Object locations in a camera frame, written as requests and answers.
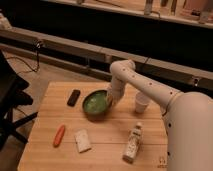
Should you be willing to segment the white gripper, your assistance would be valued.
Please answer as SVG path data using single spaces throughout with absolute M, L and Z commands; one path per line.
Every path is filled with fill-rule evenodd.
M 107 101 L 111 106 L 116 106 L 124 96 L 125 83 L 123 81 L 112 79 L 107 88 Z

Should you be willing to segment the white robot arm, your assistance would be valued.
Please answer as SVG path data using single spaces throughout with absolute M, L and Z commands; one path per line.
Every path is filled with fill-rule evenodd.
M 213 171 L 213 99 L 182 92 L 135 72 L 132 60 L 110 65 L 109 99 L 116 104 L 131 84 L 166 110 L 167 171 Z

